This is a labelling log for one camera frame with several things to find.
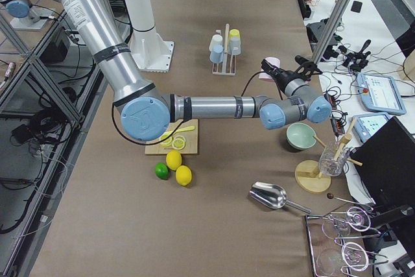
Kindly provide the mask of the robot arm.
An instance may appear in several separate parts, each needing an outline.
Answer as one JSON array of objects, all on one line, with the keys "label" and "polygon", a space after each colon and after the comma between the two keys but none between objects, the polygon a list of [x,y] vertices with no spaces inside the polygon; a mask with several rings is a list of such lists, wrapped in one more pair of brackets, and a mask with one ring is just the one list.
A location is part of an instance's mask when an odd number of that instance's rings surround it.
[{"label": "robot arm", "polygon": [[267,129],[302,121],[321,123],[331,114],[324,96],[297,71],[285,71],[263,60],[261,65],[286,95],[277,100],[256,97],[184,97],[161,94],[142,76],[133,54],[100,0],[54,0],[64,10],[114,91],[113,105],[133,143],[159,138],[168,125],[192,118],[260,118]]}]

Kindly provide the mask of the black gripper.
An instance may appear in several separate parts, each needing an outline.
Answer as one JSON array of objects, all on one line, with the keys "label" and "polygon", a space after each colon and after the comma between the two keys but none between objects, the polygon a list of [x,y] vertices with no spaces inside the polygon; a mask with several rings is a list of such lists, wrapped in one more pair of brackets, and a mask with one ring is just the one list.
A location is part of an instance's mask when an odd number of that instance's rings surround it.
[{"label": "black gripper", "polygon": [[283,93],[294,93],[297,90],[297,73],[291,70],[286,71],[280,69],[266,59],[262,60],[261,69],[274,79],[279,91]]}]

